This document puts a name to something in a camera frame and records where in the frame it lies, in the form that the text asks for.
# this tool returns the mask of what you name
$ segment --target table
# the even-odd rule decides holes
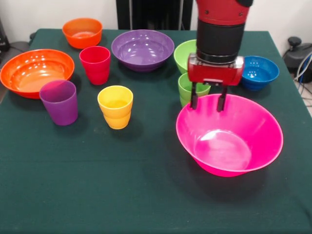
[[[100,45],[110,48],[122,32],[104,30]],[[175,46],[196,38],[194,31],[163,32]],[[312,120],[268,32],[246,32],[240,54],[273,60],[279,78],[260,92],[238,86],[230,93],[277,118],[284,148],[269,167],[234,178],[205,172],[180,145],[173,57],[139,74],[112,56],[109,81],[93,86],[61,30],[40,29],[31,45],[38,48],[74,59],[79,118],[56,126],[40,100],[7,92],[0,105],[1,233],[312,232]],[[121,131],[107,126],[97,104],[98,92],[116,84],[134,93],[131,121]]]

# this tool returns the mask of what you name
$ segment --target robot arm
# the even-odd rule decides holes
[[[197,51],[190,54],[188,75],[193,83],[191,107],[197,106],[197,83],[223,85],[218,111],[224,107],[228,85],[238,85],[244,58],[238,56],[245,22],[253,0],[196,0]]]

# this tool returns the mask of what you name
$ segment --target bowl rim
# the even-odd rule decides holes
[[[134,64],[134,63],[125,62],[124,60],[122,60],[122,59],[120,59],[120,58],[118,58],[118,57],[116,56],[116,53],[115,53],[116,51],[114,51],[113,45],[114,45],[115,41],[116,41],[119,37],[121,37],[122,35],[128,34],[128,33],[130,33],[130,32],[134,32],[134,31],[149,31],[149,32],[156,32],[156,33],[158,33],[158,34],[162,34],[163,36],[165,36],[165,37],[167,37],[167,38],[169,39],[169,41],[170,41],[170,43],[171,43],[173,49],[172,49],[172,51],[169,52],[169,55],[168,55],[166,58],[164,58],[164,59],[162,59],[162,60],[160,60],[160,61],[158,61],[158,62],[152,62],[152,63],[148,63],[148,64]],[[144,67],[144,66],[156,65],[156,64],[159,64],[159,63],[162,63],[162,62],[166,61],[166,60],[172,55],[172,53],[174,52],[174,50],[175,50],[175,43],[174,43],[174,41],[170,38],[170,36],[168,36],[167,34],[164,34],[164,33],[160,32],[160,31],[157,31],[157,30],[150,30],[150,29],[135,29],[135,30],[129,30],[129,31],[127,31],[127,32],[121,33],[121,34],[119,34],[117,37],[115,37],[115,39],[113,40],[113,42],[112,42],[112,44],[111,44],[111,50],[112,50],[113,55],[114,55],[119,61],[121,61],[122,63],[131,65],[131,66],[140,66],[140,67]]]
[[[269,83],[269,82],[272,82],[273,80],[277,79],[278,76],[279,76],[279,67],[276,65],[275,62],[273,62],[272,60],[268,59],[268,58],[265,58],[265,57],[262,57],[262,56],[254,56],[254,55],[249,55],[249,56],[245,56],[244,58],[257,58],[257,59],[264,59],[266,61],[268,61],[269,63],[273,64],[276,68],[277,68],[277,75],[272,78],[272,79],[269,79],[269,80],[253,80],[253,79],[250,79],[248,77],[245,77],[244,76],[244,71],[243,71],[243,74],[242,74],[242,78],[247,80],[247,81],[251,81],[251,82],[254,82],[254,83]]]
[[[182,67],[183,69],[185,69],[186,71],[188,70],[187,67],[184,68],[184,67],[176,60],[176,51],[177,51],[177,49],[178,49],[180,46],[182,46],[183,44],[186,44],[186,43],[190,43],[191,41],[197,41],[197,39],[192,39],[192,40],[187,40],[187,41],[185,41],[185,42],[182,42],[180,45],[178,45],[178,46],[176,47],[176,49],[175,49],[175,51],[174,51],[175,62],[176,62],[180,67]]]
[[[16,93],[19,93],[19,94],[20,94],[20,93],[22,93],[22,94],[38,94],[38,93],[40,92],[40,90],[35,91],[35,92],[27,92],[27,91],[23,91],[23,90],[13,89],[12,87],[8,87],[7,85],[5,85],[5,84],[3,83],[3,75],[2,75],[3,70],[5,70],[4,68],[5,68],[6,66],[9,66],[9,64],[10,64],[10,62],[11,62],[12,60],[14,60],[15,58],[20,57],[20,56],[22,56],[22,55],[30,54],[30,53],[38,52],[38,51],[53,51],[53,52],[61,53],[61,54],[64,54],[65,56],[67,56],[67,57],[69,58],[71,64],[72,64],[72,66],[73,66],[73,69],[72,69],[70,75],[68,76],[68,78],[66,78],[66,79],[64,79],[64,80],[70,80],[70,78],[71,78],[71,76],[73,75],[74,70],[75,70],[75,63],[74,63],[74,60],[72,59],[72,57],[70,57],[67,53],[65,53],[65,52],[63,52],[63,51],[61,51],[61,50],[54,50],[54,49],[36,49],[36,50],[29,50],[29,51],[26,51],[26,52],[24,52],[24,53],[21,53],[21,54],[19,54],[19,55],[14,56],[14,57],[11,58],[10,60],[8,60],[8,61],[5,63],[5,65],[1,68],[1,70],[0,70],[0,81],[1,81],[2,85],[3,85],[5,88],[7,88],[8,90],[10,90],[10,91],[12,91],[12,92],[16,92]]]
[[[210,95],[205,95],[205,96],[201,96],[201,97],[198,97],[198,98],[209,98],[209,96],[218,96],[218,97],[219,97],[220,95],[221,95],[221,94],[210,94]],[[277,127],[278,127],[279,133],[280,133],[280,135],[281,135],[281,144],[280,144],[280,147],[279,147],[278,152],[276,153],[276,155],[275,155],[269,162],[267,162],[266,164],[261,165],[261,166],[256,167],[256,168],[251,168],[251,169],[248,169],[248,170],[229,170],[229,169],[224,169],[224,168],[216,167],[216,166],[211,165],[211,164],[209,164],[209,163],[207,163],[207,162],[204,162],[203,160],[201,160],[200,158],[198,158],[197,156],[195,156],[194,154],[192,154],[192,153],[190,152],[190,150],[189,150],[187,147],[185,147],[185,145],[184,145],[183,142],[181,141],[181,136],[180,136],[179,131],[178,131],[177,124],[178,124],[179,119],[181,118],[181,113],[183,112],[184,109],[186,109],[186,108],[188,108],[188,107],[190,106],[189,103],[186,104],[186,105],[182,108],[182,110],[180,111],[179,115],[178,115],[177,118],[176,118],[176,123],[175,123],[176,134],[177,134],[177,137],[178,137],[178,139],[179,139],[181,145],[183,146],[183,148],[184,148],[193,158],[195,158],[195,159],[198,160],[199,162],[201,162],[201,163],[203,163],[204,165],[207,165],[207,166],[209,166],[209,167],[211,167],[211,168],[215,168],[215,169],[218,169],[218,170],[221,170],[221,171],[233,172],[233,173],[247,173],[247,172],[257,171],[257,170],[259,170],[259,169],[261,169],[261,168],[264,168],[264,167],[270,165],[272,162],[274,162],[274,161],[278,158],[278,156],[279,156],[280,153],[282,152],[283,145],[284,145],[284,135],[283,135],[283,131],[282,131],[282,128],[281,128],[281,126],[279,125],[277,119],[276,119],[266,108],[264,108],[264,107],[261,106],[260,104],[256,103],[255,101],[252,101],[252,100],[250,100],[250,99],[248,99],[248,98],[241,97],[241,96],[238,96],[238,95],[233,95],[233,94],[227,94],[227,95],[229,95],[229,96],[234,96],[235,98],[238,98],[238,99],[244,99],[244,100],[246,100],[247,102],[250,102],[250,103],[252,103],[252,104],[255,104],[255,105],[257,105],[260,109],[262,109],[263,111],[265,111],[266,113],[268,113],[268,114],[271,116],[271,118],[273,118],[274,122],[276,123],[276,125],[277,125]]]
[[[94,34],[91,35],[91,36],[85,37],[85,38],[83,38],[83,39],[93,38],[93,37],[95,37],[96,35],[98,35],[99,33],[101,33],[102,30],[103,30],[103,24],[102,24],[99,20],[94,19],[94,18],[89,18],[89,17],[78,17],[78,18],[74,18],[74,19],[71,19],[71,20],[67,21],[67,22],[62,26],[62,32],[63,32],[63,34],[64,34],[66,37],[77,39],[77,38],[75,38],[75,37],[73,37],[73,36],[71,36],[71,35],[65,33],[65,31],[64,31],[64,27],[65,27],[66,25],[68,25],[68,24],[70,24],[70,23],[72,23],[73,21],[76,21],[76,20],[92,20],[92,21],[95,21],[95,22],[100,23],[100,25],[101,25],[101,29],[100,29],[98,32],[94,33]]]

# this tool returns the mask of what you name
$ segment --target cup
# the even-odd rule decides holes
[[[97,101],[112,129],[123,129],[128,125],[133,103],[130,89],[120,85],[109,86],[99,92]]]
[[[39,96],[55,124],[69,125],[78,118],[77,93],[72,82],[49,82],[40,89]]]
[[[189,80],[187,73],[184,73],[180,76],[178,80],[179,93],[180,93],[180,102],[182,107],[191,102],[191,90],[192,82]],[[198,83],[196,85],[196,93],[199,97],[207,95],[210,90],[210,85]]]
[[[107,48],[90,46],[80,52],[79,58],[92,84],[101,85],[108,80],[111,52]]]

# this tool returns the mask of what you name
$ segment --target plastic bowl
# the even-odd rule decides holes
[[[283,147],[283,133],[274,116],[235,95],[227,95],[224,111],[218,112],[219,97],[199,97],[196,110],[189,104],[181,110],[176,132],[183,147],[216,176],[238,176],[272,163]]]
[[[71,46],[84,49],[99,44],[102,29],[101,22],[96,19],[78,18],[64,24],[63,34]]]
[[[42,86],[57,79],[69,80],[74,68],[72,58],[62,51],[32,50],[9,60],[1,69],[0,80],[22,97],[39,99]]]
[[[184,74],[187,72],[187,60],[189,58],[190,53],[196,52],[196,40],[188,40],[182,44],[180,44],[174,52],[174,58],[176,65],[181,72]]]
[[[258,91],[275,80],[278,66],[271,60],[259,56],[246,56],[241,84],[252,91]]]
[[[112,52],[126,67],[136,72],[150,72],[160,67],[173,53],[174,42],[153,30],[132,30],[116,37]]]

